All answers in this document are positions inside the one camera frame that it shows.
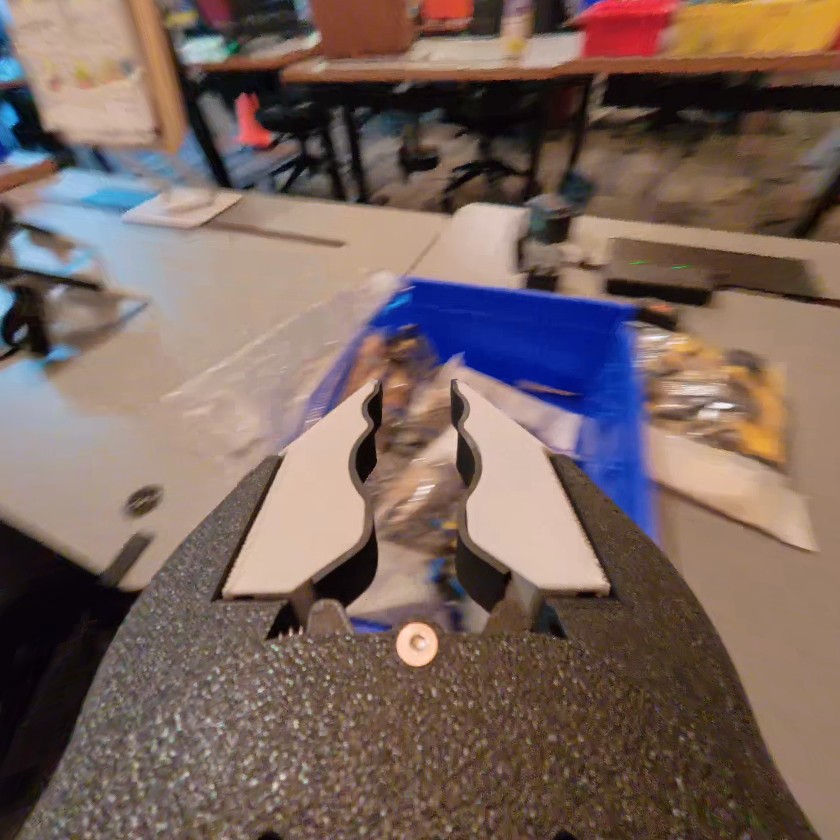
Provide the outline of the flat black power bank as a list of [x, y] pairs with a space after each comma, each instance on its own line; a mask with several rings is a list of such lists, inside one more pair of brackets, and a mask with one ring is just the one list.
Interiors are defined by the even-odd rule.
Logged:
[[704, 307], [718, 291], [811, 301], [821, 289], [807, 260], [613, 238], [602, 269], [605, 291]]

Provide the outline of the instruction booklet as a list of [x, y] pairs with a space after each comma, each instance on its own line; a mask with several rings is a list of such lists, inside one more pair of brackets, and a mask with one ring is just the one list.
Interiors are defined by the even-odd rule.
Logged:
[[159, 138], [129, 2], [6, 2], [7, 31], [51, 133], [72, 144], [150, 148]]

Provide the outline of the white book stand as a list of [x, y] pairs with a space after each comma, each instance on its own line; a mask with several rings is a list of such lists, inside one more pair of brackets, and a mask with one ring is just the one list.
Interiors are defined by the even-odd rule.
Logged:
[[[193, 82], [179, 60], [158, 3], [129, 1], [127, 5], [143, 56], [143, 84], [154, 116], [154, 139], [138, 150], [166, 157], [175, 179], [164, 179], [142, 161], [129, 164], [155, 189], [155, 195], [123, 213], [121, 219], [136, 226], [196, 229], [232, 208], [240, 195], [232, 191], [228, 170], [216, 151]], [[180, 156], [188, 135], [203, 152], [210, 151], [206, 155], [210, 182], [202, 181]]]

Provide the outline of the red storage bin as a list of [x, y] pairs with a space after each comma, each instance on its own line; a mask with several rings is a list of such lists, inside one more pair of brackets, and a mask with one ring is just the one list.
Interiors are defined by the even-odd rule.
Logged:
[[575, 19], [582, 32], [581, 57], [657, 56], [663, 34], [680, 5], [677, 1], [593, 2]]

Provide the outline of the long wooden table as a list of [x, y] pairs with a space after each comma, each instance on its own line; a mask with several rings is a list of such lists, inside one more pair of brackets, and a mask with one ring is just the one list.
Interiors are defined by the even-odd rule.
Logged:
[[[282, 77], [291, 85], [327, 88], [341, 107], [360, 194], [366, 182], [353, 123], [356, 108], [454, 112], [460, 117], [458, 125], [479, 136], [481, 156], [460, 166], [456, 177], [447, 183], [443, 202], [448, 207], [463, 184], [483, 174], [524, 179], [524, 200], [539, 192], [539, 164], [551, 103], [561, 90], [577, 91], [580, 98], [570, 117], [570, 154], [560, 184], [568, 181], [581, 156], [595, 77], [578, 67], [580, 59], [579, 38], [573, 34], [536, 36], [516, 56], [506, 54], [501, 38], [422, 38], [398, 56], [303, 59], [284, 70]], [[524, 171], [490, 157], [492, 137], [520, 123], [531, 127]]]
[[839, 107], [838, 50], [802, 56], [579, 58], [561, 68], [581, 90], [581, 99], [570, 124], [570, 155], [560, 191], [578, 167], [598, 78], [605, 82], [608, 108], [646, 111], [631, 124], [655, 135], [676, 132], [691, 150], [711, 125], [692, 122], [686, 112], [718, 119], [734, 130], [757, 114], [837, 114]]

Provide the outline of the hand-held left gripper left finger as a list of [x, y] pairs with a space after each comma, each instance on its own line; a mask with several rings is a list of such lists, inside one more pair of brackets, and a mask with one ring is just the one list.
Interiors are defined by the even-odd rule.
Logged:
[[280, 454], [224, 577], [224, 601], [308, 614], [321, 601], [347, 608], [369, 589], [379, 550], [365, 483], [382, 397], [380, 381], [365, 383]]

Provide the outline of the clear bag of yellow beams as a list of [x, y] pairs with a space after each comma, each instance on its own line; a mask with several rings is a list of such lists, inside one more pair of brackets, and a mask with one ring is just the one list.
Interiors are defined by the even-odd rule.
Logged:
[[655, 481], [724, 518], [815, 553], [807, 502], [789, 476], [784, 372], [760, 354], [633, 323]]

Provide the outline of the black office chair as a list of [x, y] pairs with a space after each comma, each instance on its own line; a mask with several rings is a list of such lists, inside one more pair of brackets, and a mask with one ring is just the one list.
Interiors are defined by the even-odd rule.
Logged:
[[255, 120], [274, 137], [269, 142], [270, 148], [288, 138], [297, 143], [297, 154], [270, 174], [276, 193], [288, 194], [304, 174], [325, 174], [331, 198], [339, 202], [348, 200], [333, 141], [333, 117], [328, 108], [313, 101], [295, 105], [275, 102], [258, 106]]

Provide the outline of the blue plastic storage bin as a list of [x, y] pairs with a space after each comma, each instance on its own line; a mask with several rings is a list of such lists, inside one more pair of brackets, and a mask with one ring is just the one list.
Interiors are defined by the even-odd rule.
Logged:
[[[393, 453], [455, 461], [456, 437], [449, 422], [454, 378], [445, 364], [463, 354], [468, 367], [583, 415], [578, 457], [572, 459], [656, 539], [632, 319], [628, 306], [611, 302], [410, 279], [374, 320], [330, 408], [358, 380], [382, 379], [380, 458]], [[383, 629], [396, 621], [392, 613], [423, 605], [461, 629], [465, 596], [455, 579], [454, 553], [432, 562], [424, 573], [385, 567], [384, 578], [358, 604], [357, 613], [363, 622]]]

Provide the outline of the orange traffic cone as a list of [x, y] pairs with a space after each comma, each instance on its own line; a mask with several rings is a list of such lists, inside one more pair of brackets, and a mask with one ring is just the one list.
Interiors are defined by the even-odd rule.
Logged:
[[240, 93], [234, 102], [239, 145], [246, 149], [263, 151], [271, 148], [275, 137], [257, 120], [258, 109], [259, 100], [252, 92]]

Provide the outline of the black and grey device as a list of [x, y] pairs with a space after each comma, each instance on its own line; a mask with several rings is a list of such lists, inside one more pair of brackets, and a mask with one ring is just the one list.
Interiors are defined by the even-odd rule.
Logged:
[[99, 253], [1, 205], [2, 359], [50, 363], [103, 342], [151, 304], [112, 283]]

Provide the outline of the black charger case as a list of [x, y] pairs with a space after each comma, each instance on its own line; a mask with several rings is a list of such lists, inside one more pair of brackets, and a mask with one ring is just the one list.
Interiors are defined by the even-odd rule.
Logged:
[[582, 173], [564, 175], [549, 192], [529, 198], [518, 241], [518, 267], [528, 274], [558, 274], [585, 261], [582, 246], [572, 240], [572, 227], [594, 194], [594, 184]]

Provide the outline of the yellow storage bin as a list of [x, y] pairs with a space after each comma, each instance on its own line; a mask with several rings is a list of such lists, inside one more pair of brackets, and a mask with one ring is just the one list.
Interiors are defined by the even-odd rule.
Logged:
[[739, 16], [737, 2], [686, 2], [676, 9], [670, 27], [670, 51], [674, 58], [697, 58], [734, 54]]
[[839, 2], [798, 2], [792, 15], [792, 25], [793, 54], [834, 51], [839, 29]]
[[744, 56], [790, 55], [790, 17], [794, 8], [793, 1], [750, 1], [737, 4], [736, 52]]

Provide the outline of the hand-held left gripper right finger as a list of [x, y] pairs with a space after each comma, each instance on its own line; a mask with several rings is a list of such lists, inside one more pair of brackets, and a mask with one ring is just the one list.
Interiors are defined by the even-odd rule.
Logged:
[[603, 598], [611, 582], [560, 477], [568, 459], [467, 382], [450, 384], [458, 504], [455, 569], [469, 599], [491, 614], [505, 600], [539, 614], [548, 598]]

